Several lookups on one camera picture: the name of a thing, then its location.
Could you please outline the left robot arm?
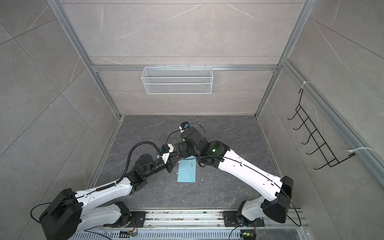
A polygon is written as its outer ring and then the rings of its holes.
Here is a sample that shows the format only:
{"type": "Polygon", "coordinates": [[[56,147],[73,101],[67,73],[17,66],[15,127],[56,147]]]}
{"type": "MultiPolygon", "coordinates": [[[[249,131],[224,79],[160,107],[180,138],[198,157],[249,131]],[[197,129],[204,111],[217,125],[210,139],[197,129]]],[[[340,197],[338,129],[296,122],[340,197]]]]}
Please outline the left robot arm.
{"type": "Polygon", "coordinates": [[[156,161],[145,154],[121,180],[78,192],[70,188],[59,192],[39,217],[45,237],[48,240],[67,240],[77,232],[98,226],[128,225],[131,213],[123,202],[107,207],[104,204],[140,190],[147,183],[147,177],[162,169],[171,172],[178,161],[171,154],[164,154],[156,161]]]}

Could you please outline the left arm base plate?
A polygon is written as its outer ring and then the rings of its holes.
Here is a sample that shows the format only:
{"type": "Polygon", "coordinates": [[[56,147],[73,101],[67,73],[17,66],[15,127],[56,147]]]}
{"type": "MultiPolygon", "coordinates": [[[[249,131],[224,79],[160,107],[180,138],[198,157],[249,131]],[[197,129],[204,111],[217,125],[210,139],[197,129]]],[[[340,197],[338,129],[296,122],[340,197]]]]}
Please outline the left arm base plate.
{"type": "Polygon", "coordinates": [[[147,212],[145,211],[133,211],[130,214],[123,214],[122,221],[118,224],[121,228],[143,228],[147,212]]]}

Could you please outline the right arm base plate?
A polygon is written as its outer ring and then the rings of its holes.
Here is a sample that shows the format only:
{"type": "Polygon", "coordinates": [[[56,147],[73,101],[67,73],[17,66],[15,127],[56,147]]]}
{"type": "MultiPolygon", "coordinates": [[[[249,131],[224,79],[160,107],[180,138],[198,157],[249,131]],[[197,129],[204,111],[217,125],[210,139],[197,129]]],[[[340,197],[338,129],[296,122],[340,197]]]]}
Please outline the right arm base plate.
{"type": "Polygon", "coordinates": [[[264,219],[257,218],[254,221],[247,220],[242,216],[237,216],[237,211],[223,211],[225,227],[264,227],[264,219]]]}

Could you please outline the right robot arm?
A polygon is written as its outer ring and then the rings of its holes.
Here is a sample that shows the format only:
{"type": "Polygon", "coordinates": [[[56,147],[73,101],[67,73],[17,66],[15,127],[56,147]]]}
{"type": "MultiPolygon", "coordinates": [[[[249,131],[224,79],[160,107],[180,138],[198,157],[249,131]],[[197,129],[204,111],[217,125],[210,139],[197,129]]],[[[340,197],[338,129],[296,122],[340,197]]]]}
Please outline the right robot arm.
{"type": "Polygon", "coordinates": [[[263,217],[281,224],[286,222],[292,206],[293,179],[259,169],[220,141],[208,142],[187,122],[181,123],[180,132],[182,142],[170,150],[170,161],[194,157],[200,167],[211,166],[229,173],[261,194],[259,198],[240,204],[236,219],[241,225],[249,225],[263,217]]]}

